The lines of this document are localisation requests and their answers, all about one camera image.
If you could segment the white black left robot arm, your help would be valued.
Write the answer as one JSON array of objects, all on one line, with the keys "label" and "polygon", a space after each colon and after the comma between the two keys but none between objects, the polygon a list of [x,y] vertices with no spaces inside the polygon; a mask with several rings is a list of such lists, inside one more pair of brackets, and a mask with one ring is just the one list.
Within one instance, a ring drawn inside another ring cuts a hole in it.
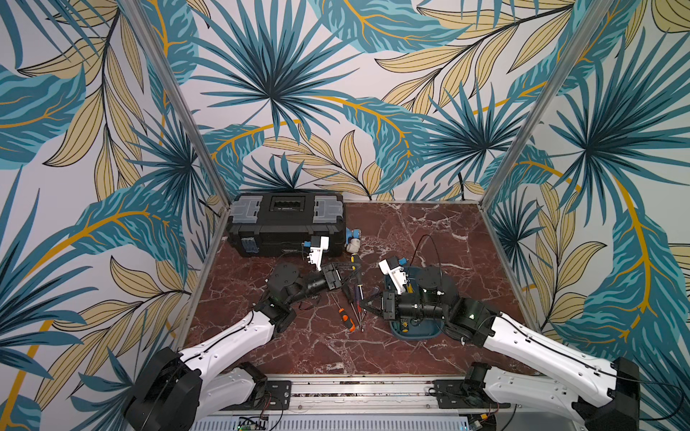
[{"label": "white black left robot arm", "polygon": [[258,402],[266,377],[242,357],[285,332],[297,303],[345,287],[359,274],[357,263],[325,264],[307,275],[292,263],[276,265],[260,301],[236,324],[191,348],[154,354],[128,392],[126,422],[135,430],[189,430],[221,409]]}]

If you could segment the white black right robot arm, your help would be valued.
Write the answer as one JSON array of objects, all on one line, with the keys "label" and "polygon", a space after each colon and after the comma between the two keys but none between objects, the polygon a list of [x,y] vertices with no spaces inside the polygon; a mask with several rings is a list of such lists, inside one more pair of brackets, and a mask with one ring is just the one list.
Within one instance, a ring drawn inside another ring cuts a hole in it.
[{"label": "white black right robot arm", "polygon": [[482,301],[460,296],[438,267],[412,268],[391,258],[379,264],[386,286],[371,313],[400,333],[432,324],[447,337],[510,357],[535,370],[510,373],[474,363],[460,381],[434,385],[442,409],[499,409],[505,404],[553,413],[587,430],[637,430],[641,380],[634,362],[594,357],[531,330]]}]

